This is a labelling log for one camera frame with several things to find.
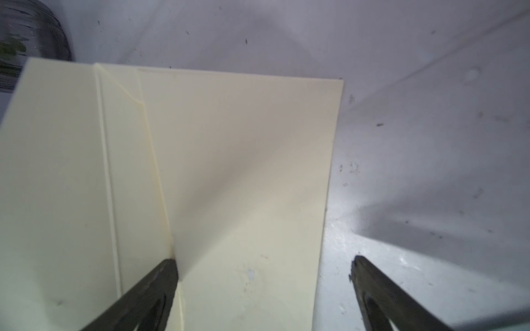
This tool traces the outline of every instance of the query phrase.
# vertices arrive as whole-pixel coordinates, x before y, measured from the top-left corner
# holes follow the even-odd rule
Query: cream plastic folder
[[[310,330],[341,93],[30,60],[0,127],[2,330],[80,329],[168,257],[168,330]]]

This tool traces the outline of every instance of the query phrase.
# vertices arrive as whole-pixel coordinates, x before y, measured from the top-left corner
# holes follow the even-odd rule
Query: white surface
[[[33,63],[0,130],[0,328],[80,329],[117,298],[96,85]]]
[[[460,329],[528,316],[528,1],[45,2],[79,61],[345,79],[315,330],[363,328],[358,252]]]
[[[342,86],[31,59],[0,131],[0,284],[44,311],[23,328],[81,328],[171,233],[170,329],[309,329]],[[10,329],[25,312],[2,307]]]
[[[2,124],[2,118],[11,100],[11,93],[0,92],[0,124]]]
[[[0,130],[0,323],[81,329],[173,256],[143,106],[32,59]]]
[[[184,329],[311,329],[342,81],[153,69],[138,77]]]

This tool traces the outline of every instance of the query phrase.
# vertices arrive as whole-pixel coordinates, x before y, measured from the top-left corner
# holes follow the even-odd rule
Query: dark speck
[[[357,164],[357,162],[355,162],[355,168],[354,168],[354,163],[351,162],[350,163],[350,174],[359,174],[361,171],[359,170],[359,165]]]
[[[474,198],[474,199],[478,199],[478,198],[480,198],[480,196],[481,196],[483,193],[484,193],[484,190],[483,190],[481,187],[479,187],[479,189],[478,189],[478,190],[476,191],[476,193],[473,195],[473,198]]]

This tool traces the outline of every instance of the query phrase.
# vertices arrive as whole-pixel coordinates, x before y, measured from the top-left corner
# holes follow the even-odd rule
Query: crease line
[[[100,120],[100,130],[101,130],[101,143],[103,148],[103,163],[105,169],[105,185],[107,187],[107,206],[109,210],[109,226],[110,226],[110,236],[112,241],[112,256],[114,259],[114,277],[116,279],[116,294],[120,298],[123,294],[122,282],[121,282],[121,268],[118,254],[118,238],[116,234],[116,220],[114,212],[114,201],[112,194],[112,185],[110,181],[110,163],[109,163],[109,152],[107,148],[107,129],[105,126],[105,116],[103,114],[103,97],[101,93],[101,79],[98,73],[98,65],[94,66],[94,78],[96,83],[96,91],[98,97],[98,112]]]
[[[115,78],[114,78],[114,75],[112,73],[110,73],[107,69],[105,69],[105,67],[103,67],[101,64],[99,63],[96,63],[94,64],[94,66],[99,69],[100,71],[103,71],[107,74],[107,76],[109,76],[109,78],[116,84],[119,86],[119,88],[125,92],[125,94],[127,94],[129,96],[129,98],[133,99],[134,101],[136,101],[137,103],[139,104],[143,104],[143,102],[141,100],[138,100],[136,99],[125,87],[123,87],[123,85],[120,84],[119,81],[117,81]]]
[[[142,85],[140,83],[140,76],[138,75],[138,70],[135,70],[135,74],[136,74],[136,79],[137,79],[137,82],[138,82],[138,87],[140,89],[140,97],[142,98],[142,101],[144,100],[144,91],[142,90]],[[171,254],[171,258],[175,259],[176,261],[176,258],[175,258],[175,242],[174,242],[174,238],[173,238],[173,235],[171,234],[171,225],[169,223],[169,217],[167,216],[167,207],[166,207],[166,203],[165,203],[165,199],[164,199],[164,192],[162,191],[162,181],[160,179],[160,170],[159,170],[159,167],[158,167],[158,162],[156,160],[156,154],[155,154],[155,147],[153,145],[153,136],[151,135],[151,128],[149,127],[149,119],[147,117],[147,110],[146,110],[146,107],[145,107],[145,102],[141,102],[141,105],[142,105],[142,110],[143,110],[143,113],[144,113],[144,124],[145,124],[145,130],[147,132],[147,137],[149,139],[149,145],[151,146],[151,157],[153,159],[153,163],[154,163],[154,166],[155,166],[155,174],[156,174],[156,184],[158,186],[158,194],[159,194],[159,197],[160,197],[160,201],[162,203],[162,210],[164,211],[164,219],[165,219],[165,225],[166,225],[166,228],[167,228],[167,237],[169,239],[169,244],[170,244],[170,254]]]
[[[389,84],[389,85],[387,85],[387,86],[385,86],[383,88],[380,88],[379,90],[377,90],[373,94],[383,90],[386,87],[389,87],[389,86],[392,86],[392,85],[397,84],[399,82],[402,82],[404,80],[407,80],[407,79],[409,79],[409,78],[411,78],[411,77],[413,77],[413,76],[415,76],[415,75],[417,75],[417,74],[429,69],[430,67],[438,64],[439,62],[442,62],[443,60],[445,60],[449,56],[451,56],[453,54],[456,54],[456,53],[460,52],[463,49],[466,49],[467,47],[469,47],[471,45],[476,44],[477,42],[481,41],[484,37],[487,37],[487,36],[497,32],[498,30],[504,28],[505,26],[509,25],[510,23],[516,22],[516,21],[524,18],[529,13],[530,13],[530,7],[525,9],[525,10],[523,10],[523,11],[521,11],[521,12],[519,12],[519,13],[517,13],[517,14],[515,14],[515,15],[513,15],[513,16],[511,16],[511,17],[508,17],[507,19],[505,19],[505,20],[503,20],[503,21],[501,21],[501,22],[499,22],[499,23],[497,23],[497,24],[495,24],[495,25],[483,30],[480,33],[477,33],[475,36],[469,37],[467,40],[462,41],[462,43],[460,45],[455,46],[455,48],[447,51],[445,54],[441,55],[440,57],[434,59],[433,61],[427,63],[423,67],[421,67],[421,68],[413,71],[412,73],[406,75],[405,77],[398,79],[394,83],[391,83],[391,84]]]
[[[179,295],[180,331],[184,331],[184,301],[182,300],[182,294],[180,293],[180,287],[176,288],[176,293]]]

